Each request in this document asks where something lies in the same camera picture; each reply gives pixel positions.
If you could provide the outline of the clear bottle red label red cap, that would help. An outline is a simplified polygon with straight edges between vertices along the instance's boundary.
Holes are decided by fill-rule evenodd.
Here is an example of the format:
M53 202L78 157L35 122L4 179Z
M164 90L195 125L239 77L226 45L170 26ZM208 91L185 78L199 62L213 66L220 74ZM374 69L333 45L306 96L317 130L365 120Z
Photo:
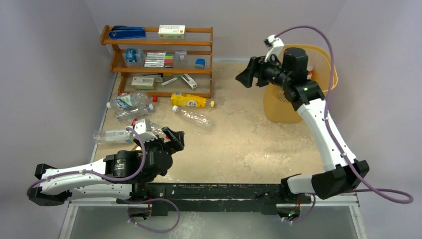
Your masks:
M137 118L135 118L133 121L132 121L132 123L131 123L131 125L132 126L135 126L138 122L140 122L141 121L141 118L139 118L139 117L137 117ZM155 124L155 123L150 123L150 126L151 126L151 131L155 134L155 135L158 135L158 136L160 136L160 137L165 137L165 134L163 133L163 131L162 131L162 127L161 126L159 126L159 125L157 125L157 124Z

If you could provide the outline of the clear unlabeled plastic bottle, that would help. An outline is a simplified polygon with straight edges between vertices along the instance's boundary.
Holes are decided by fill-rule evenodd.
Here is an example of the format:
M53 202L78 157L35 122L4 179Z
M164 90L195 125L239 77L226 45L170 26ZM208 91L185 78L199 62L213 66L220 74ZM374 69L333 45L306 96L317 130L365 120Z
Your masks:
M172 111L182 120L195 125L204 130L211 130L213 127L213 120L201 113L192 111L189 108L180 106L172 106Z

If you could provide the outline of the yellow plastic bottle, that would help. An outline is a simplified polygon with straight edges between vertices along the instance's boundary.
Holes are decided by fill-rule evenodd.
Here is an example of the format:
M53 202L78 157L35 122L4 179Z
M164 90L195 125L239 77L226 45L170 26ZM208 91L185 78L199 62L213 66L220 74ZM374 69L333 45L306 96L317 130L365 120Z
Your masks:
M214 107L215 101L187 93L173 93L171 104L179 107L204 108L207 106Z

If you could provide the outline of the clear bottle red white label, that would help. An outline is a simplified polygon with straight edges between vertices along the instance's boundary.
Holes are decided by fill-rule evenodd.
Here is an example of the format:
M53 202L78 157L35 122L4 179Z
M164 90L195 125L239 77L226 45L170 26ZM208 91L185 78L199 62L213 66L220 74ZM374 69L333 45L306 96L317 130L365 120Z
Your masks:
M307 65L307 79L308 80L312 79L312 74L313 74L313 66L308 64Z

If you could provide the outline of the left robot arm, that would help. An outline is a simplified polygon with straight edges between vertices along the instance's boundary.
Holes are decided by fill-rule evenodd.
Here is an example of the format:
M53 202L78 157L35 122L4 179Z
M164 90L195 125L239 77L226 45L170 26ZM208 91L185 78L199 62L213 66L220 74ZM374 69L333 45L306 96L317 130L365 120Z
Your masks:
M129 126L140 150L121 150L116 154L81 166L58 169L38 164L35 177L26 191L40 206L58 206L82 198L132 199L141 204L148 199L146 185L165 176L173 164L172 155L184 149L183 131L162 129L168 141L147 127Z

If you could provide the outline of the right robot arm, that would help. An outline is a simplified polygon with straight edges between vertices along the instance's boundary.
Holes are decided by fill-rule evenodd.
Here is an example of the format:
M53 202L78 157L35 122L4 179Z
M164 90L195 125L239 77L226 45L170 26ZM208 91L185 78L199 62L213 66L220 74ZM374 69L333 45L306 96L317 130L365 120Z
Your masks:
M325 95L316 81L307 78L307 63L305 50L290 47L284 50L282 61L274 54L251 57L246 69L236 76L247 88L252 86L254 78L257 78L258 87L268 84L280 86L285 98L314 137L324 172L312 176L298 174L281 179L279 195L287 203L304 193L327 199L351 192L369 172L368 163L356 159L336 127L326 127L331 117L324 112Z

